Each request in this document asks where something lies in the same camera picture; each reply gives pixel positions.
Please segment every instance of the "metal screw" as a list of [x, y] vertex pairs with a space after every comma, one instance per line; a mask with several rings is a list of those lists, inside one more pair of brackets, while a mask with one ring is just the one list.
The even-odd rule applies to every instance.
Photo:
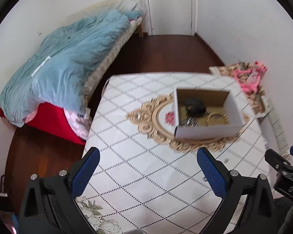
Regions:
[[236, 170], [230, 171], [231, 176], [236, 177], [239, 175], [239, 173]]
[[263, 173], [260, 174], [259, 177], [260, 177], [261, 179], [263, 179], [263, 180], [267, 179], [267, 176], [266, 176], [265, 174], [263, 174]]
[[59, 172], [59, 175], [60, 175], [61, 177], [65, 176], [66, 174], [67, 174], [67, 170], [61, 170], [61, 171]]
[[37, 174], [33, 174], [33, 175], [30, 176], [30, 179], [31, 180], [35, 180], [36, 178], [38, 178], [38, 175]]

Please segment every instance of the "dark wood floor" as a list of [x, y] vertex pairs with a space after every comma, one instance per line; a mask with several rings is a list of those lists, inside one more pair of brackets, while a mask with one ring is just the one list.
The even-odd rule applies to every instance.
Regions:
[[[223, 63], [198, 36], [164, 35], [139, 39], [135, 34], [95, 90], [88, 105], [91, 116], [97, 109], [106, 80], [112, 75], [169, 71], [208, 73], [210, 66], [223, 66]], [[81, 158], [83, 148], [26, 125], [17, 128], [5, 169], [5, 187], [16, 213], [31, 174], [52, 176], [69, 169]]]

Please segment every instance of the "diamond pattern tablecloth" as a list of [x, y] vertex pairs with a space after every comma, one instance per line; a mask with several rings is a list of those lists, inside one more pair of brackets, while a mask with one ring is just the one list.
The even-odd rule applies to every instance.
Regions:
[[[175, 153], [168, 145], [158, 145], [138, 133], [137, 126], [126, 120], [128, 112], [161, 94], [170, 94], [175, 87], [230, 90], [250, 121], [237, 141], [212, 154], [243, 176], [268, 175], [259, 123], [233, 79], [197, 73], [113, 76], [84, 151], [92, 146], [99, 148], [100, 163], [83, 198], [78, 199], [83, 201], [79, 206], [99, 234], [120, 234], [136, 228], [147, 234], [197, 234], [219, 205], [221, 199], [205, 181], [196, 152]], [[238, 214], [227, 232], [237, 219]]]

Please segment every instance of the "door frame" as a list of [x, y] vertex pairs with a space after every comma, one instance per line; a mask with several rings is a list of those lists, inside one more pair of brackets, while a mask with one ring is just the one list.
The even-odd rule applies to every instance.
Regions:
[[[196, 19], [197, 19], [197, 0], [191, 0], [191, 36], [194, 36], [195, 30], [196, 30]], [[147, 14], [145, 16], [146, 19], [146, 30], [148, 32], [148, 35], [152, 34], [152, 21], [151, 21], [151, 14], [150, 14], [150, 6], [149, 6], [149, 0], [144, 0], [146, 4], [146, 10]]]

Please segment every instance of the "white outlet strip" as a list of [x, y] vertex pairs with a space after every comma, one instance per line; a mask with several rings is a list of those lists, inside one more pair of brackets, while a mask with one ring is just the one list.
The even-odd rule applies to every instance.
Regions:
[[276, 108], [274, 107], [271, 99], [267, 100], [267, 107], [269, 108], [268, 118], [270, 124], [275, 132], [275, 136], [277, 138], [278, 147], [280, 150], [280, 155], [283, 157], [288, 157], [290, 154], [290, 145], [288, 144], [287, 137], [285, 135], [285, 131], [281, 125], [281, 121], [278, 115]]

